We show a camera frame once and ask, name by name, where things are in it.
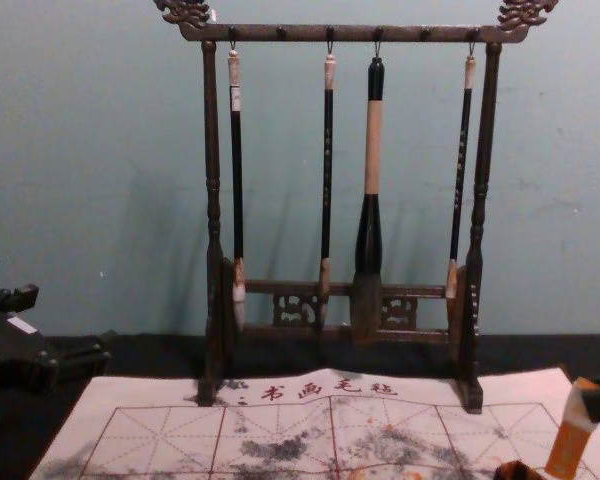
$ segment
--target teal wall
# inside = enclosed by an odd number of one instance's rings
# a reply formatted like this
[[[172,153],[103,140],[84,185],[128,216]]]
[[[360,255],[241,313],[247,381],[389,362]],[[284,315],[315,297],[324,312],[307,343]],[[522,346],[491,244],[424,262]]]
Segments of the teal wall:
[[[498,1],[212,2],[223,22],[493,23]],[[315,279],[325,45],[238,45],[247,274]],[[332,263],[353,276],[373,45],[338,45]],[[478,79],[484,71],[477,48]],[[444,283],[465,45],[383,45],[386,282]],[[227,45],[222,242],[232,252]],[[33,281],[49,334],[203,332],[199,46],[150,0],[0,2],[0,284]],[[501,59],[483,250],[486,333],[600,332],[600,0],[562,0]],[[460,251],[468,248],[481,88]],[[331,304],[331,321],[348,316]],[[251,321],[268,321],[250,297]],[[423,326],[445,323],[422,302]]]

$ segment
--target carved dragon head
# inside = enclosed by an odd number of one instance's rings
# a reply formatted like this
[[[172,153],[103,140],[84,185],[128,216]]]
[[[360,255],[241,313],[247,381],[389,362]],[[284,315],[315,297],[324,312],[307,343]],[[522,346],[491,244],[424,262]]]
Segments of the carved dragon head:
[[[559,0],[503,0],[498,21],[504,31],[515,30],[518,27],[528,28],[532,25],[542,25],[547,21],[540,12],[550,12]]]
[[[162,15],[165,21],[178,25],[203,29],[209,20],[209,5],[204,0],[153,0],[158,10],[167,13]]]

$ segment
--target black tablecloth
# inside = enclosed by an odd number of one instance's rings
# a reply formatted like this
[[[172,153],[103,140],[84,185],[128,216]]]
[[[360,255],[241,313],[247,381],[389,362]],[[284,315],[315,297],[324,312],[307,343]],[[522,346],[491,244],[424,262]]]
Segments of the black tablecloth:
[[[59,348],[79,338],[52,339]],[[109,374],[183,378],[198,376],[203,340],[163,335],[120,336],[112,343]],[[562,366],[572,377],[600,374],[600,335],[486,336],[480,339],[480,373],[512,373]],[[450,365],[438,346],[376,344],[357,348],[309,342],[242,344],[232,377],[288,376],[333,367],[381,375],[446,378]],[[0,480],[26,479],[42,459],[87,382],[63,385],[45,397],[0,392]]]

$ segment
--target wooden post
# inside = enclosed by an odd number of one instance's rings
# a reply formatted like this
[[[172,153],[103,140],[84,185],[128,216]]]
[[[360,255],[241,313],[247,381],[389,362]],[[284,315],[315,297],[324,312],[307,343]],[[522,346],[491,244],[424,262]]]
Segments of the wooden post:
[[[205,371],[198,386],[198,403],[215,399],[222,366],[222,247],[220,246],[220,155],[218,146],[218,99],[216,92],[216,43],[202,42],[204,67],[204,144],[207,176],[207,325]]]
[[[467,253],[467,277],[464,291],[462,333],[460,338],[460,362],[458,380],[465,408],[470,413],[482,410],[482,388],[478,383],[478,310],[480,284],[482,281],[482,234],[484,232],[485,201],[489,188],[491,146],[496,112],[498,89],[498,65],[502,45],[487,44],[487,62],[484,73],[480,133],[476,156],[475,184],[473,189],[473,212],[471,214],[471,245]]]

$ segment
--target blue wall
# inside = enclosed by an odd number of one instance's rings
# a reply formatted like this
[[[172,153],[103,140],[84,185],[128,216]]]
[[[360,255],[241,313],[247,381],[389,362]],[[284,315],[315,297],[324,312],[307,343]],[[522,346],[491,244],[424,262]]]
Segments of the blue wall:
[[[600,0],[563,0],[501,59],[481,329],[600,332]],[[497,1],[212,5],[222,22],[487,23]],[[324,45],[238,45],[246,268],[315,279]],[[353,275],[373,45],[338,45],[335,280]],[[477,48],[478,75],[484,69]],[[383,45],[386,282],[444,283],[465,45]],[[227,46],[218,49],[222,241],[232,252]],[[206,192],[199,46],[150,0],[0,2],[0,284],[40,285],[49,334],[201,333]],[[474,93],[461,256],[481,88]],[[347,319],[332,302],[331,321]],[[250,297],[251,321],[268,321]],[[442,302],[420,325],[443,326]]]

